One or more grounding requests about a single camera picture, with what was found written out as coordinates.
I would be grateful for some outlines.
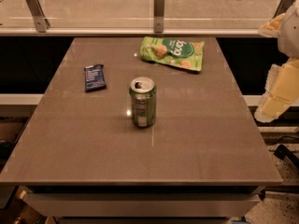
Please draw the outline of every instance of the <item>logo on bag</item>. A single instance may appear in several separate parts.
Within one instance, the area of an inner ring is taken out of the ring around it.
[[[167,47],[167,52],[175,57],[185,58],[194,54],[194,47],[189,42],[165,38],[163,45]]]

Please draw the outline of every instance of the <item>soda can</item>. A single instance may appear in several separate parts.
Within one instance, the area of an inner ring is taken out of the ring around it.
[[[148,77],[137,77],[130,85],[132,121],[138,127],[149,127],[156,120],[157,88]]]

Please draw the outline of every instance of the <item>wrapper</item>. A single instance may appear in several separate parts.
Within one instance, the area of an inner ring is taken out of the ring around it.
[[[142,41],[140,55],[144,61],[200,72],[204,45],[203,41],[195,43],[146,36]]]

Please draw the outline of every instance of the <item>metal bracket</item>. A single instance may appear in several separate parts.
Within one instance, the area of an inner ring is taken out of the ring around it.
[[[162,33],[164,30],[164,0],[154,0],[154,24],[155,33]]]
[[[278,9],[276,11],[276,13],[274,14],[275,18],[276,16],[278,16],[281,13],[284,13],[288,10],[288,8],[293,4],[295,0],[281,0],[278,6]]]
[[[38,0],[26,0],[30,9],[31,15],[34,19],[36,30],[39,33],[45,33],[50,27],[49,21],[45,18],[45,14],[39,4]]]

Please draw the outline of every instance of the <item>can lid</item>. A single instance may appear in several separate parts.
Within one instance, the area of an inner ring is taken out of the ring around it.
[[[131,89],[138,93],[146,93],[154,88],[154,83],[151,78],[137,77],[131,82]]]

